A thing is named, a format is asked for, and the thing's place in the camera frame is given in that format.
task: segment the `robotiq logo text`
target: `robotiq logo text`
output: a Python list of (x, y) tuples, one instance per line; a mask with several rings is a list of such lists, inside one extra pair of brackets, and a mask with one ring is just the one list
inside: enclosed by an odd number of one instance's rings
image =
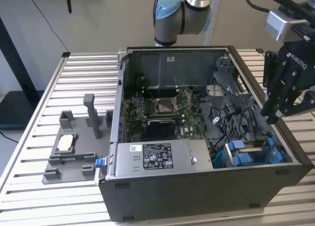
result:
[(292, 53), (288, 53), (287, 55), (286, 55), (288, 58), (292, 58), (294, 61), (296, 61), (296, 63), (298, 64), (298, 65), (300, 65), (304, 70), (307, 68), (307, 65), (302, 61), (302, 60), (300, 60), (297, 56), (295, 56), (294, 54), (292, 54)]

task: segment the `barcode sticker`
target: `barcode sticker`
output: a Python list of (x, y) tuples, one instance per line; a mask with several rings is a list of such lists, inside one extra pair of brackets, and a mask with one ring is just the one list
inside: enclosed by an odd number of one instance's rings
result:
[(142, 145), (130, 145), (130, 151), (142, 151)]

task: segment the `black pole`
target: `black pole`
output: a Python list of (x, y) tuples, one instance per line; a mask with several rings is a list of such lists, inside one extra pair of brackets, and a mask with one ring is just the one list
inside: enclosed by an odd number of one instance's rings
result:
[(12, 72), (18, 80), (26, 98), (30, 103), (38, 103), (40, 96), (17, 52), (13, 41), (0, 17), (0, 50), (7, 60)]

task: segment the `metal stand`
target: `metal stand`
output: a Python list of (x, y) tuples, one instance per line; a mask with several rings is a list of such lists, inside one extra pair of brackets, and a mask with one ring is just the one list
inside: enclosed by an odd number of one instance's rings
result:
[(43, 91), (38, 92), (0, 17), (0, 50), (23, 91), (9, 92), (0, 103), (0, 129), (24, 129)]

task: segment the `black cable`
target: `black cable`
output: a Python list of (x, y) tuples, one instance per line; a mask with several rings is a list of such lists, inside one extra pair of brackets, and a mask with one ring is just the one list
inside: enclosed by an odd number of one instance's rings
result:
[(15, 143), (19, 143), (18, 141), (14, 140), (14, 139), (12, 139), (12, 138), (10, 138), (10, 137), (7, 137), (7, 136), (4, 135), (1, 131), (0, 131), (0, 134), (1, 134), (4, 138), (6, 138), (6, 139), (8, 139), (8, 140), (10, 140), (10, 141), (14, 141)]
[[(249, 121), (249, 119), (248, 119), (247, 117), (245, 117), (246, 111), (249, 111), (250, 117), (251, 117), (251, 118), (254, 120), (254, 122), (255, 122), (255, 126)], [(250, 107), (246, 108), (246, 109), (242, 112), (242, 114), (241, 114), (240, 122), (239, 122), (239, 125), (238, 125), (238, 129), (239, 129), (239, 130), (240, 130), (240, 127), (241, 127), (241, 124), (242, 124), (242, 120), (243, 120), (243, 119), (245, 119), (246, 122), (252, 127), (252, 130), (254, 131), (254, 135), (255, 135), (255, 137), (256, 137), (256, 136), (257, 136), (257, 129), (256, 129), (256, 128), (257, 128), (257, 126), (258, 126), (258, 123), (257, 123), (257, 119), (256, 119), (256, 117), (255, 117), (255, 114), (254, 114), (253, 110), (252, 110)], [(241, 133), (242, 137), (243, 137), (245, 140), (247, 140), (247, 138), (245, 137), (245, 134), (242, 133), (241, 131), (240, 131), (240, 133)]]
[(253, 4), (250, 0), (246, 0), (246, 2), (248, 3), (248, 5), (258, 11), (261, 11), (261, 12), (265, 12), (265, 13), (269, 13), (269, 9), (268, 8), (262, 8), (262, 7), (259, 7), (255, 4)]
[(158, 6), (158, 0), (154, 0), (153, 4), (153, 26), (155, 27), (156, 25), (156, 11), (157, 11), (157, 6)]
[(33, 4), (35, 5), (35, 7), (38, 9), (38, 11), (41, 13), (41, 15), (44, 17), (44, 19), (46, 20), (48, 26), (50, 27), (51, 31), (55, 34), (55, 36), (58, 38), (58, 40), (61, 42), (61, 44), (64, 46), (64, 48), (66, 49), (67, 52), (69, 52), (69, 50), (67, 49), (67, 47), (64, 45), (63, 41), (59, 38), (59, 36), (55, 33), (54, 29), (52, 28), (52, 26), (50, 25), (50, 23), (48, 22), (47, 18), (45, 17), (45, 15), (43, 14), (43, 12), (39, 9), (39, 7), (37, 6), (37, 4), (35, 3), (34, 0), (31, 0), (33, 2)]

